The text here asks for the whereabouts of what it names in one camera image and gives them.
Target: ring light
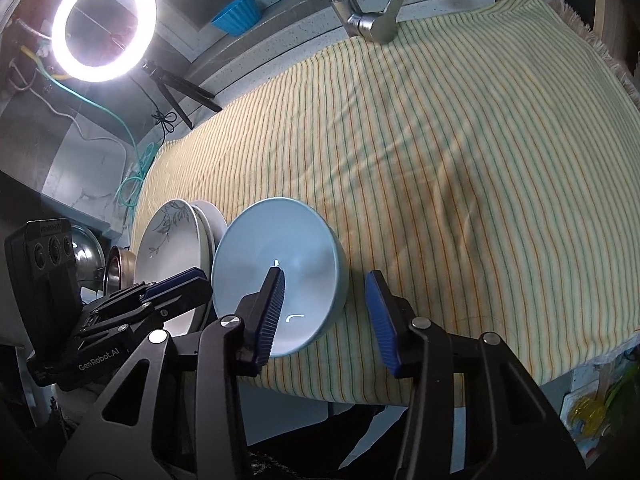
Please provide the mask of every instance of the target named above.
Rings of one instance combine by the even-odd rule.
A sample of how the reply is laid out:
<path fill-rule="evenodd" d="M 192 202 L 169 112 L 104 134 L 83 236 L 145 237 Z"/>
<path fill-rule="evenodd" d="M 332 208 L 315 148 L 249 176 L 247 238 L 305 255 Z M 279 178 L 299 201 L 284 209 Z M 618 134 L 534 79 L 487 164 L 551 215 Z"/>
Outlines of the ring light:
<path fill-rule="evenodd" d="M 114 79 L 131 70 L 144 56 L 156 29 L 156 0 L 133 0 L 138 14 L 136 33 L 123 53 L 103 66 L 80 63 L 66 44 L 66 20 L 78 0 L 62 0 L 53 20 L 51 44 L 60 66 L 71 76 L 82 81 L 100 82 Z"/>

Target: teal cable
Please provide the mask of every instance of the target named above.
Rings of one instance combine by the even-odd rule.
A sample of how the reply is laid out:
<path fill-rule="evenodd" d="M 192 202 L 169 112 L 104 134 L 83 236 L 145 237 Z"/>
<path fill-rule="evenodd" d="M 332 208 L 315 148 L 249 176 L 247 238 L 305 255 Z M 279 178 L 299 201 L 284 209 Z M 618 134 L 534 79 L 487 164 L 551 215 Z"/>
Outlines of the teal cable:
<path fill-rule="evenodd" d="M 73 91 L 71 88 L 69 88 L 69 87 L 63 85 L 62 83 L 60 83 L 59 81 L 56 81 L 55 79 L 53 79 L 52 76 L 44 69 L 44 66 L 42 65 L 42 62 L 41 62 L 40 58 L 36 57 L 36 58 L 32 58 L 32 59 L 38 65 L 39 72 L 44 77 L 49 79 L 49 81 L 51 81 L 56 86 L 59 86 L 65 92 L 69 92 L 71 95 L 73 95 L 73 96 L 77 97 L 78 99 L 84 101 L 85 103 L 90 104 L 91 106 L 94 106 L 94 107 L 98 108 L 98 110 L 102 110 L 103 112 L 106 112 L 111 117 L 116 119 L 124 127 L 125 131 L 129 134 L 129 138 L 131 139 L 131 143 L 133 145 L 133 150 L 134 150 L 135 155 L 136 155 L 136 162 L 138 164 L 138 171 L 135 174 L 128 176 L 127 178 L 125 178 L 120 183 L 120 185 L 118 186 L 118 189 L 116 190 L 116 198 L 117 198 L 118 203 L 120 205 L 122 205 L 122 206 L 124 206 L 126 208 L 135 209 L 135 207 L 138 205 L 138 196 L 140 195 L 140 190 L 142 190 L 142 184 L 145 181 L 146 174 L 148 173 L 149 168 L 151 167 L 151 163 L 153 162 L 154 158 L 156 157 L 156 153 L 158 152 L 158 149 L 159 149 L 158 145 L 155 142 L 149 143 L 146 146 L 145 151 L 143 153 L 143 156 L 141 158 L 140 157 L 140 153 L 138 152 L 138 147 L 136 146 L 136 141 L 133 138 L 133 134 L 131 133 L 131 130 L 129 130 L 129 127 L 127 126 L 127 124 L 120 117 L 118 117 L 115 113 L 113 113 L 108 108 L 105 108 L 104 106 L 101 106 L 98 103 L 94 103 L 93 101 L 91 101 L 91 99 L 87 99 L 86 97 L 84 97 L 84 96 L 80 95 L 79 93 Z M 139 186 L 134 186 L 133 190 L 131 191 L 131 193 L 129 195 L 129 198 L 124 200 L 122 198 L 122 189 L 129 182 L 139 182 L 140 185 Z"/>
<path fill-rule="evenodd" d="M 139 167 L 142 168 L 142 165 L 140 164 L 140 154 L 138 153 L 138 148 L 136 147 L 136 141 L 133 138 L 133 134 L 131 133 L 131 130 L 129 130 L 129 127 L 126 125 L 126 123 L 120 117 L 118 117 L 115 113 L 113 113 L 108 108 L 105 108 L 104 106 L 101 106 L 98 103 L 94 103 L 93 101 L 91 101 L 91 99 L 87 99 L 86 97 L 84 97 L 83 95 L 80 95 L 79 93 L 75 92 L 74 90 L 72 90 L 68 86 L 63 85 L 60 81 L 56 81 L 55 79 L 53 79 L 52 76 L 49 74 L 49 72 L 47 72 L 44 69 L 44 66 L 42 65 L 42 62 L 40 61 L 40 59 L 38 59 L 36 61 L 36 63 L 38 65 L 38 69 L 40 70 L 40 73 L 44 77 L 49 79 L 49 81 L 51 81 L 53 84 L 55 84 L 56 86 L 59 86 L 65 92 L 69 92 L 71 95 L 74 95 L 75 97 L 77 97 L 78 99 L 84 101 L 85 103 L 90 104 L 91 106 L 94 106 L 94 107 L 98 108 L 98 110 L 102 110 L 103 112 L 108 113 L 111 117 L 116 119 L 122 125 L 122 127 L 126 130 L 126 132 L 129 134 L 129 138 L 131 139 L 131 143 L 133 145 L 133 149 L 134 149 L 134 151 L 136 153 L 137 162 L 139 164 Z"/>

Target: metal pot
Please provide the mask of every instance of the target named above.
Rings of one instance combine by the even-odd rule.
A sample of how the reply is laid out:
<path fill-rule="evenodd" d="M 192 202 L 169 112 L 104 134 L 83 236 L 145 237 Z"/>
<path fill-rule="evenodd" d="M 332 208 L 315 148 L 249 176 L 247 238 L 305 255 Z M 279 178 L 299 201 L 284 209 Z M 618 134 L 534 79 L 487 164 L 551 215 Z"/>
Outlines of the metal pot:
<path fill-rule="evenodd" d="M 136 267 L 136 255 L 118 246 L 113 246 L 107 258 L 104 272 L 104 295 L 108 296 L 133 285 L 133 271 Z"/>
<path fill-rule="evenodd" d="M 104 253 L 98 238 L 88 228 L 72 224 L 71 241 L 76 256 L 78 285 L 100 290 L 104 281 Z"/>

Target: striped tablecloth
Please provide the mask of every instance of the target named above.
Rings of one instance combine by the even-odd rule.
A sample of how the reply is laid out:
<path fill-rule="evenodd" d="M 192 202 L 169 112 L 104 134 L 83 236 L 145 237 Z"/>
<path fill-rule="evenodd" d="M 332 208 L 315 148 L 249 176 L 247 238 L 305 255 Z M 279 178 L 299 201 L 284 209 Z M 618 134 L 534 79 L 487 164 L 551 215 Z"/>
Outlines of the striped tablecloth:
<path fill-rule="evenodd" d="M 445 329 L 495 330 L 539 383 L 640 326 L 640 113 L 599 51 L 541 0 L 402 23 L 331 46 L 159 153 L 132 247 L 171 198 L 233 220 L 289 196 L 335 230 L 344 314 L 255 380 L 297 396 L 403 404 L 364 275 Z"/>

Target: faucet handle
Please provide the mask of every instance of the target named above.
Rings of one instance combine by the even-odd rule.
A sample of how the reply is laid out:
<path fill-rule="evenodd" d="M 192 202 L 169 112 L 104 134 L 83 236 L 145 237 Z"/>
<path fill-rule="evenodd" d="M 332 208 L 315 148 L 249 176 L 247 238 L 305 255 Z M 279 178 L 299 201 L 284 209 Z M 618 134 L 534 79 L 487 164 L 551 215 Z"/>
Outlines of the faucet handle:
<path fill-rule="evenodd" d="M 358 31 L 375 43 L 388 43 L 398 31 L 396 19 L 404 0 L 389 0 L 382 12 L 366 12 L 358 20 Z"/>

